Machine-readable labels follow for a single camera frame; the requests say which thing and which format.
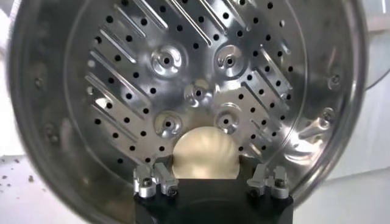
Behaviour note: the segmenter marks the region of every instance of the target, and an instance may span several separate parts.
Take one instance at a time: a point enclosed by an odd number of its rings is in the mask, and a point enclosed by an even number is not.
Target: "dough ball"
[[[176,178],[235,179],[239,173],[237,146],[218,128],[195,128],[175,145],[172,171]]]

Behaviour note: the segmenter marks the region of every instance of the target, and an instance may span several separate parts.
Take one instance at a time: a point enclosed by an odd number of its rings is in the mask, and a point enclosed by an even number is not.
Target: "stainless steel drum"
[[[15,12],[8,78],[21,138],[52,190],[96,223],[131,223],[135,165],[201,126],[285,166],[300,203],[362,103],[358,0],[39,0]]]

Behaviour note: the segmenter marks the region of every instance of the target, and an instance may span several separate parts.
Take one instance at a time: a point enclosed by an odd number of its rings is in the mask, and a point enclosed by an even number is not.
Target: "perforated metal surface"
[[[286,167],[301,201],[343,151],[366,72],[357,1],[24,2],[13,38],[10,90],[30,156],[99,222],[129,222],[135,165],[202,126]]]

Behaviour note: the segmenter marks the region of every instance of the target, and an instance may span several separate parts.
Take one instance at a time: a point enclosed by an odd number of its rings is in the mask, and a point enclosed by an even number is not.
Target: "hole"
[[[127,35],[127,36],[126,36],[126,41],[127,41],[127,42],[133,41],[133,37],[130,36],[130,35]]]
[[[165,8],[165,6],[160,6],[160,12],[165,12],[166,11],[166,8]]]
[[[115,61],[121,61],[121,60],[122,60],[122,58],[120,55],[115,55]]]
[[[128,0],[122,0],[122,5],[123,5],[123,6],[129,5],[129,1],[128,1]]]
[[[205,18],[203,16],[200,16],[198,17],[197,19],[200,23],[204,22],[205,21]]]
[[[114,21],[114,19],[112,18],[112,16],[106,17],[105,20],[106,20],[108,23],[112,23],[112,22]]]
[[[141,25],[146,26],[147,25],[147,20],[145,18],[141,19]]]
[[[97,44],[101,44],[102,43],[102,38],[101,37],[95,37],[95,40],[96,40]]]

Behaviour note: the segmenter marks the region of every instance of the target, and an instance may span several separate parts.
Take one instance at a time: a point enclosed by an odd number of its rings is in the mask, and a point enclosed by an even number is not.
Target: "reflective steel surface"
[[[96,223],[131,223],[133,168],[202,126],[284,166],[300,203],[337,162],[363,99],[356,0],[40,0],[12,20],[21,137],[53,190]]]

